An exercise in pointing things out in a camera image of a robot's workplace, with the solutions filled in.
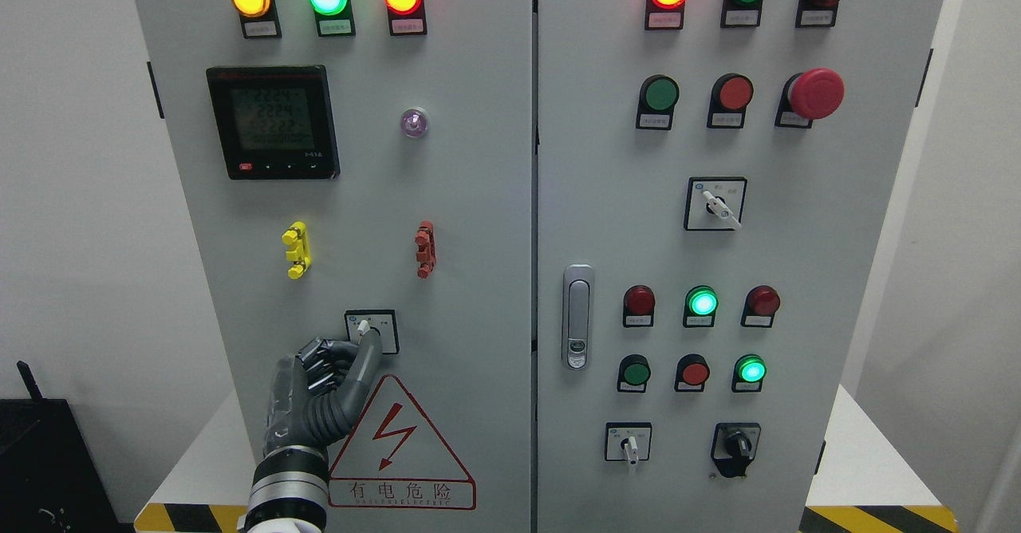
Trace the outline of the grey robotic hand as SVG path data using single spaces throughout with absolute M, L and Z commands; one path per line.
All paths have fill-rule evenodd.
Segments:
M 363 321 L 355 340 L 317 338 L 278 360 L 271 383 L 263 454 L 285 446 L 324 450 L 360 420 L 383 351 Z

